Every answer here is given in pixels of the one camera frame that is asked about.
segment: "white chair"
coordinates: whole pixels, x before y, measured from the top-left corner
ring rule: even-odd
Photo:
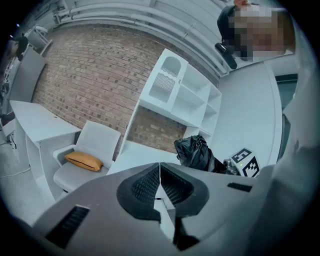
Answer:
[[[53,176],[54,182],[67,192],[72,192],[84,183],[105,176],[111,165],[120,132],[103,124],[87,121],[76,145],[66,146],[55,150],[53,157],[60,168]],[[83,169],[65,160],[65,155],[72,151],[87,153],[100,159],[103,166],[99,171]]]

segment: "black and white marker cube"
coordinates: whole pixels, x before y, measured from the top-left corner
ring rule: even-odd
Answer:
[[[243,148],[236,154],[230,157],[232,165],[234,165],[241,176],[244,177],[256,177],[260,172],[259,164],[255,154],[247,149]]]

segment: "black plastic bag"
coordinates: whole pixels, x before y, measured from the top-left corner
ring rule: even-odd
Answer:
[[[214,157],[201,135],[176,140],[174,147],[178,154],[176,157],[182,166],[213,173],[225,169],[223,164]]]

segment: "black device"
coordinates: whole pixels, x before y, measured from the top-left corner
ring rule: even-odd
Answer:
[[[234,59],[234,57],[232,56],[232,54],[230,53],[230,51],[220,42],[216,43],[214,46],[217,51],[221,54],[221,56],[223,57],[223,59],[225,60],[225,62],[229,65],[229,67],[232,70],[235,70],[237,68],[237,63]]]

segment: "white shelf unit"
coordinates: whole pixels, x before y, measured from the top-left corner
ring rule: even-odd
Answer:
[[[209,134],[213,134],[213,132],[211,131],[215,130],[217,121],[218,112],[210,104],[207,104],[201,124],[201,129]]]
[[[213,86],[210,86],[210,93],[208,98],[208,104],[218,113],[220,111],[222,94],[221,92]]]
[[[212,138],[213,138],[213,135],[198,128],[198,127],[191,127],[191,126],[188,126],[185,130],[185,133],[183,135],[183,138],[188,138],[190,136],[195,136],[195,135],[201,135],[204,140],[206,141],[206,144],[207,145],[210,145],[211,141],[212,141]]]
[[[221,92],[204,75],[185,59],[165,49],[137,105],[187,126],[185,136],[200,134],[209,145],[221,100]]]
[[[154,109],[169,113],[175,103],[187,69],[188,62],[177,54],[165,49],[146,81],[140,95],[142,105],[153,105]]]
[[[180,86],[171,114],[187,126],[199,126],[205,114],[206,102],[183,85]]]

